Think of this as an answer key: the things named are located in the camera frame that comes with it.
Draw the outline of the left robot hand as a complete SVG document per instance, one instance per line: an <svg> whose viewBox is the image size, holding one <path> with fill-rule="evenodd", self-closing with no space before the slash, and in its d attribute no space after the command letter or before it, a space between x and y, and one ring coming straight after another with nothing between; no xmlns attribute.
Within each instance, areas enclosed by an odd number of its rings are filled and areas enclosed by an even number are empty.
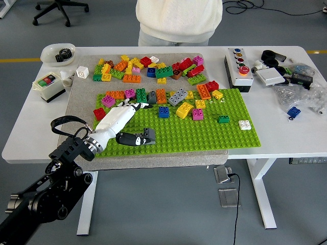
<svg viewBox="0 0 327 245"><path fill-rule="evenodd" d="M95 131L84 139L84 143L94 153L103 152L110 139L115 138L117 143L129 146L139 146L144 144L154 144L154 134L144 134L143 137L130 133L122 133L121 130L133 118L140 108L152 108L147 103L129 103L126 99L116 107L112 108L108 114L100 121Z"/></svg>

